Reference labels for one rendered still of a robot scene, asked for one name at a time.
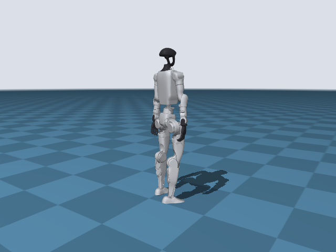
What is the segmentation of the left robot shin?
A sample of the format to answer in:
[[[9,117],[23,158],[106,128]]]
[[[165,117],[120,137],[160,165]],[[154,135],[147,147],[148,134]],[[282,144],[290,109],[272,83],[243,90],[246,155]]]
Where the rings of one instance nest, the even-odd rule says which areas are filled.
[[[164,182],[165,182],[165,175],[166,175],[166,160],[164,162],[158,162],[155,159],[155,169],[156,169],[156,174],[158,176],[158,186],[162,190],[164,189]]]

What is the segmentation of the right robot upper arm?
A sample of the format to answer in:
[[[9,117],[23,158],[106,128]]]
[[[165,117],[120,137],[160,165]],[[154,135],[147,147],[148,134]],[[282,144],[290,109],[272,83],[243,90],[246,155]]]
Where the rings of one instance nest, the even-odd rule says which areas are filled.
[[[176,92],[177,92],[177,98],[179,100],[179,102],[181,102],[181,97],[182,95],[184,95],[183,91],[184,91],[184,75],[182,72],[178,72],[178,71],[173,71],[172,72],[172,79],[175,81],[175,85],[176,85]]]

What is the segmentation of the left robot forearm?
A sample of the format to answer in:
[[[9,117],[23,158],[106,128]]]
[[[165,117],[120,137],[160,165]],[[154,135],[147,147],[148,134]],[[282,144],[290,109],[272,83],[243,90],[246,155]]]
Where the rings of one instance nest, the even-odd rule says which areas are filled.
[[[154,119],[158,119],[159,118],[159,114],[160,114],[160,102],[156,101],[155,99],[153,100],[153,104],[154,104],[154,110],[153,110],[153,115],[154,115]]]

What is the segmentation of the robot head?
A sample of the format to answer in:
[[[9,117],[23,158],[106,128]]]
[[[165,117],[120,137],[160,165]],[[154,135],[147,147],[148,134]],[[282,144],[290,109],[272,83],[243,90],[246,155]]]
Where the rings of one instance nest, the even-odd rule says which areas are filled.
[[[164,65],[163,69],[161,71],[166,71],[166,70],[170,70],[170,67],[174,65],[175,63],[175,55],[176,55],[176,51],[171,49],[171,48],[164,48],[160,51],[159,56],[164,57],[165,59],[167,59],[167,64]],[[173,58],[173,62],[170,63],[169,58],[172,57]]]

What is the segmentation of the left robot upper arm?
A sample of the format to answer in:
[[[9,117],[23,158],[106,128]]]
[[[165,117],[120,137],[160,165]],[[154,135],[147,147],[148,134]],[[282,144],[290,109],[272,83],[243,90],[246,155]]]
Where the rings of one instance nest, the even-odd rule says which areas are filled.
[[[157,89],[157,80],[156,80],[156,76],[157,76],[157,74],[158,73],[155,73],[154,74],[154,99],[156,100],[156,101],[159,101],[159,98],[158,98],[158,94],[157,94],[157,92],[158,92],[158,89]]]

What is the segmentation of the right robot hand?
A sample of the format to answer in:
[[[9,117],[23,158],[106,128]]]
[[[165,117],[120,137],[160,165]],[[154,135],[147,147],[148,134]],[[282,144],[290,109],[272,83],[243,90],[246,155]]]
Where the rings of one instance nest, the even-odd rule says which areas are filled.
[[[181,142],[185,138],[186,126],[187,126],[187,124],[185,124],[185,119],[181,119],[181,126],[182,126],[181,137],[179,139],[177,139],[177,141],[179,141],[179,142]]]

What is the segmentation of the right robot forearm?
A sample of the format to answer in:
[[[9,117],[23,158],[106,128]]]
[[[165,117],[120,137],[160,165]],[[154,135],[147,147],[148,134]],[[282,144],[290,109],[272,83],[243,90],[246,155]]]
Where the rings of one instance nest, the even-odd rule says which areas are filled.
[[[187,101],[188,101],[188,96],[187,95],[182,95],[181,97],[181,103],[178,105],[180,108],[180,122],[181,119],[185,119],[185,124],[187,124]]]

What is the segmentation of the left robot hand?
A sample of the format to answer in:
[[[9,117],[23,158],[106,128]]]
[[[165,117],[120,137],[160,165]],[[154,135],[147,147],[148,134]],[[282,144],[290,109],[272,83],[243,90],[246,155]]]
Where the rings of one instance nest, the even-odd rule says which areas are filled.
[[[154,135],[157,135],[158,134],[158,129],[155,127],[155,119],[154,119],[154,115],[152,117],[152,125],[151,125],[151,133],[154,134]],[[154,132],[155,131],[155,132]]]

